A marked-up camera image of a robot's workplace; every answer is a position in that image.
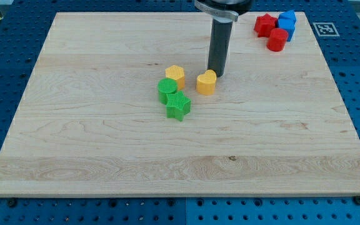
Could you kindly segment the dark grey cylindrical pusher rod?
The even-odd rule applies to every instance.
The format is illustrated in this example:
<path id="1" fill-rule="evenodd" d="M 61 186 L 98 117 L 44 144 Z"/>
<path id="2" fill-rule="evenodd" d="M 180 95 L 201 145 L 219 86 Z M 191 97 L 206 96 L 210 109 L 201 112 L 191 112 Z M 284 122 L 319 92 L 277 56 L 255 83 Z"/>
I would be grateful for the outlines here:
<path id="1" fill-rule="evenodd" d="M 224 74 L 232 28 L 232 20 L 212 18 L 207 69 L 213 70 L 218 78 Z"/>

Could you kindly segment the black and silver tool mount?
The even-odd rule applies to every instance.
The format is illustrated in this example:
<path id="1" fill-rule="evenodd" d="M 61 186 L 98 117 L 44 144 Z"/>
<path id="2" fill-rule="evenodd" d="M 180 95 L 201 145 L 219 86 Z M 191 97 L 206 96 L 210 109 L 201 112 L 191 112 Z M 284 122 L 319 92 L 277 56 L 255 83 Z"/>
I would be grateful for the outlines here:
<path id="1" fill-rule="evenodd" d="M 195 0 L 196 9 L 216 18 L 223 18 L 233 22 L 247 13 L 253 6 L 254 0 Z"/>

